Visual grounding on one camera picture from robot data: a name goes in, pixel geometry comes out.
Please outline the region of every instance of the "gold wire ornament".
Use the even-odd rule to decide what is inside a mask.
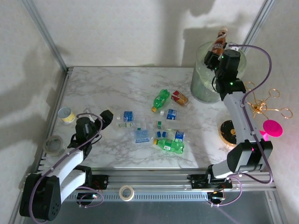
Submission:
[[[246,82],[245,83],[245,88],[247,90],[252,90],[253,88],[248,88],[248,84],[252,85],[253,88],[255,88],[255,84],[253,82]],[[251,106],[252,108],[252,112],[253,112],[253,118],[255,118],[255,116],[259,113],[259,114],[262,114],[264,115],[268,120],[269,118],[265,115],[265,113],[267,111],[279,111],[281,112],[280,114],[285,118],[285,119],[289,119],[289,118],[292,118],[293,117],[293,112],[289,109],[289,108],[281,108],[281,109],[270,109],[268,108],[267,104],[266,104],[266,101],[273,97],[273,98],[278,98],[280,97],[280,92],[277,90],[277,89],[269,89],[269,96],[266,98],[266,99],[256,99],[256,95],[254,92],[253,93],[253,97],[254,97],[254,102],[252,103],[249,103],[248,104]],[[285,116],[283,111],[288,111],[290,113],[290,116]]]

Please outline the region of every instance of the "pink circular object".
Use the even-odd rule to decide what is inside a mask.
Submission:
[[[268,135],[272,137],[280,137],[284,132],[282,126],[274,120],[265,121],[263,123],[263,129]]]

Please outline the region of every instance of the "green plastic bottle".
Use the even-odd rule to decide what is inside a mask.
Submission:
[[[155,113],[157,109],[161,108],[164,105],[169,96],[170,92],[168,92],[167,90],[161,90],[159,95],[154,99],[154,106],[151,108],[151,111]]]
[[[174,152],[177,154],[183,153],[183,148],[184,148],[183,142],[176,142],[170,139],[162,139],[162,140],[155,139],[154,144],[158,145],[161,149],[165,151]]]

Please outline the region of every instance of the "marble tabletop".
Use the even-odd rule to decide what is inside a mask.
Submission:
[[[192,68],[75,67],[62,103],[62,107],[70,107],[75,114],[88,107],[97,115],[106,109],[131,110],[149,116],[152,122],[161,118],[159,113],[151,111],[153,100],[161,89],[179,90],[192,104],[189,109],[169,100],[165,106],[165,109],[177,110],[183,124],[186,140],[182,154],[161,150],[153,145],[153,139],[150,143],[136,144],[130,130],[116,130],[113,124],[101,132],[102,139],[93,145],[82,165],[92,168],[206,168],[225,160],[230,148],[220,139],[218,127],[228,117],[228,111],[221,101],[204,104],[191,95],[192,72]],[[75,121],[65,125],[58,118],[53,135],[59,135],[68,145],[75,125]]]

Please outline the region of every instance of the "glass jar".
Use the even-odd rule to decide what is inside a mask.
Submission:
[[[208,104],[216,103],[220,100],[219,93],[212,87],[212,79],[215,73],[204,64],[205,56],[207,52],[212,49],[212,44],[213,42],[206,42],[198,48],[191,81],[192,95],[200,102]],[[239,52],[241,53],[241,58],[237,78],[243,77],[247,63],[244,52],[241,49],[239,49]]]

